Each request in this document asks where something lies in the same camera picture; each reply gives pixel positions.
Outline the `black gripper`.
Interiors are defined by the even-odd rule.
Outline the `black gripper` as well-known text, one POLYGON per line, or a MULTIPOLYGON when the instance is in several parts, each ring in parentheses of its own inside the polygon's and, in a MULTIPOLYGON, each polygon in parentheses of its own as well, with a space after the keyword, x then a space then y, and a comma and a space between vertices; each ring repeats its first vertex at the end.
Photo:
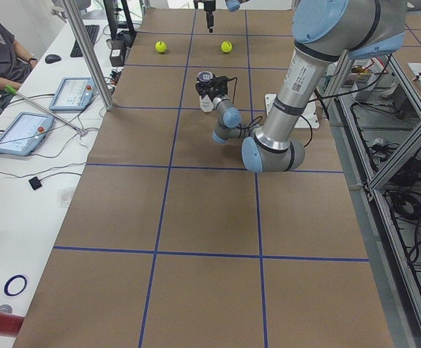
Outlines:
MULTIPOLYGON (((227 76, 214 76, 209 80, 206 87, 206 94, 211 100, 215 99, 217 96, 226 96, 228 94, 228 82, 229 78, 227 76)), ((204 84, 197 81, 195 84, 195 89, 199 96, 204 95, 204 84)))
POLYGON ((209 33, 213 33, 215 0, 202 0, 203 9, 206 11, 206 23, 209 33))

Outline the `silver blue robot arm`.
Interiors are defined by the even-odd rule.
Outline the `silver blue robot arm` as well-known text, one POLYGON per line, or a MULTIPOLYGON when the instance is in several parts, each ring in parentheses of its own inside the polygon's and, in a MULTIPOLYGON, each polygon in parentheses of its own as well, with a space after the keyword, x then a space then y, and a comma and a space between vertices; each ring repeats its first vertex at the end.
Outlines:
MULTIPOLYGON (((245 0, 227 0, 225 1, 226 8, 230 12, 236 12, 242 4, 246 3, 245 0)), ((206 25, 210 33, 213 32, 214 28, 214 16, 213 13, 216 11, 216 0, 202 0, 194 1, 195 9, 199 7, 199 4, 203 4, 205 11, 206 25)))
POLYGON ((404 42, 405 1, 301 1, 293 16, 294 51, 263 125, 245 125, 228 97, 226 76, 202 71, 195 88, 204 112, 217 111, 213 140, 242 139, 242 161, 253 173, 296 169, 305 157, 290 137, 327 66, 343 51, 351 59, 391 54, 404 42))

